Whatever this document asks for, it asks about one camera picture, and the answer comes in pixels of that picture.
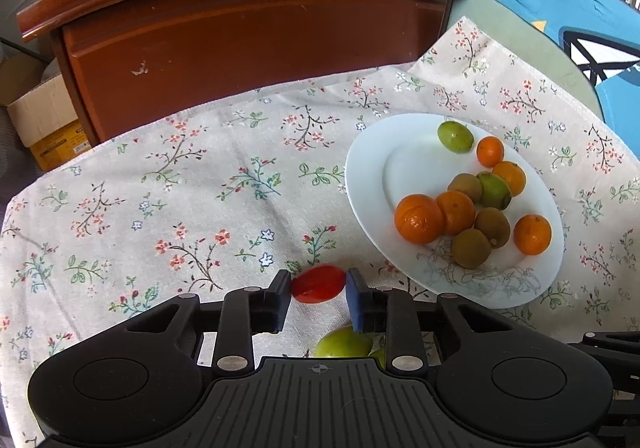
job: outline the wooden headboard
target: wooden headboard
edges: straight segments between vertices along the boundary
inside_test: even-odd
[[[41,0],[25,40],[50,32],[97,144],[250,89],[417,59],[452,0]]]

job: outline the metal screw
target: metal screw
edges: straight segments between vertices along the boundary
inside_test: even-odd
[[[218,360],[218,367],[227,372],[233,372],[235,370],[242,370],[249,362],[242,356],[225,356]]]
[[[418,370],[422,368],[422,360],[415,356],[398,356],[394,358],[391,364],[398,370],[403,372],[411,372],[412,370]]]

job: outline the barcode sticker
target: barcode sticker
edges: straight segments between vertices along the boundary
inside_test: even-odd
[[[89,148],[89,142],[85,141],[84,143],[80,143],[78,146],[74,147],[74,154],[80,154],[80,152],[84,152],[87,148]]]

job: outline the plate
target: plate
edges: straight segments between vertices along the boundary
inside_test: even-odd
[[[525,256],[513,243],[491,253],[478,269],[463,269],[450,258],[450,237],[426,246],[404,240],[394,225],[398,203],[414,193],[436,197],[459,173],[479,173],[475,147],[467,154],[450,152],[438,139],[445,119],[436,114],[401,114],[364,130],[347,154],[345,184],[351,208],[373,244],[402,273],[431,292],[455,292],[491,309],[523,305],[553,282],[562,262],[564,234],[554,199],[536,171],[513,148],[504,160],[520,165],[527,176],[524,191],[503,212],[511,229],[526,214],[545,217],[551,244],[537,256]],[[490,136],[482,128],[460,121],[475,142]]]

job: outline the cardboard box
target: cardboard box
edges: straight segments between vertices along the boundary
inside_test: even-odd
[[[0,107],[5,107],[40,83],[45,64],[26,54],[0,63]]]
[[[91,148],[61,75],[7,107],[22,144],[48,172]]]

